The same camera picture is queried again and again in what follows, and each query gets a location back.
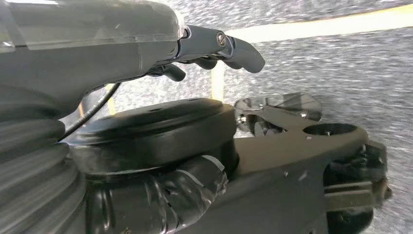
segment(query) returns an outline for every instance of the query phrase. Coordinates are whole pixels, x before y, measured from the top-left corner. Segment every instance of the electrical tape wrap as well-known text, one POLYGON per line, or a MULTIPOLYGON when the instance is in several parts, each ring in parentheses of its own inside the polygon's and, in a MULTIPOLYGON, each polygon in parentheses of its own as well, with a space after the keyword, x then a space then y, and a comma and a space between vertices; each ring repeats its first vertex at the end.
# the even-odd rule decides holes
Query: electrical tape wrap
POLYGON ((89 200, 92 233, 161 234, 186 228, 225 192, 228 180, 223 169, 216 158, 197 156, 169 173, 131 178, 125 185, 133 187, 130 193, 98 183, 89 200))

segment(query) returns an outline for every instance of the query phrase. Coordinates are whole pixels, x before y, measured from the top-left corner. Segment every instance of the black cable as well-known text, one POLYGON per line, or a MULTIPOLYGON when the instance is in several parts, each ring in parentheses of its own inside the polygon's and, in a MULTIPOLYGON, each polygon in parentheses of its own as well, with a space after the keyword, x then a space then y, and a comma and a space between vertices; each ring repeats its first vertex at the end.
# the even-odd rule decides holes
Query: black cable
POLYGON ((116 83, 113 85, 113 87, 97 101, 97 104, 94 105, 90 110, 88 110, 85 115, 76 120, 76 122, 72 125, 70 125, 66 131, 65 134, 59 139, 59 141, 62 141, 66 137, 70 136, 72 133, 74 133, 77 129, 79 129, 83 124, 85 124, 89 119, 91 119, 102 107, 108 102, 108 100, 113 96, 113 94, 117 91, 121 83, 116 83))

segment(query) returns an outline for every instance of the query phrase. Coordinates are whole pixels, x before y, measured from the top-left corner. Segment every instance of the bracket hole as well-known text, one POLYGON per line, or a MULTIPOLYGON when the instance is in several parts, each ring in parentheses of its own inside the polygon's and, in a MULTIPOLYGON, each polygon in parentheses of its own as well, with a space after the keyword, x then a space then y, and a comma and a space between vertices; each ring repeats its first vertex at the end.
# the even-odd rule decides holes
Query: bracket hole
POLYGON ((237 122, 239 124, 245 124, 246 123, 246 116, 244 114, 240 114, 240 116, 238 116, 238 118, 237 118, 237 122))
POLYGON ((354 132, 356 126, 344 123, 323 123, 304 128, 304 132, 318 136, 336 136, 354 132))

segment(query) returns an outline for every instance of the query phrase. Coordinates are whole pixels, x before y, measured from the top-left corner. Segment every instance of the black rubber cushion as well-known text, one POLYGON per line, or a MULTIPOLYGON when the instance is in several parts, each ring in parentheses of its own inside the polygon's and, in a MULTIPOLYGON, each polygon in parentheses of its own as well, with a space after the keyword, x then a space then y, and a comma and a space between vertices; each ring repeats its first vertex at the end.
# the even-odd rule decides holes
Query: black rubber cushion
POLYGON ((165 166, 233 139, 234 108, 207 98, 185 99, 104 117, 69 142, 87 174, 119 174, 165 166))

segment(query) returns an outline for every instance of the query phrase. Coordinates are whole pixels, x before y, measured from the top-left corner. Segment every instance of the transparent plastic cover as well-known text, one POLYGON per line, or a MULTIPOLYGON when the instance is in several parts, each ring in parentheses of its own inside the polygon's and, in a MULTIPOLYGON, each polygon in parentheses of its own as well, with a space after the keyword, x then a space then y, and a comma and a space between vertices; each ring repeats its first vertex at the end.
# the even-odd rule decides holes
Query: transparent plastic cover
POLYGON ((25 45, 36 50, 176 41, 185 26, 159 0, 0 1, 6 6, 0 7, 0 53, 25 45))

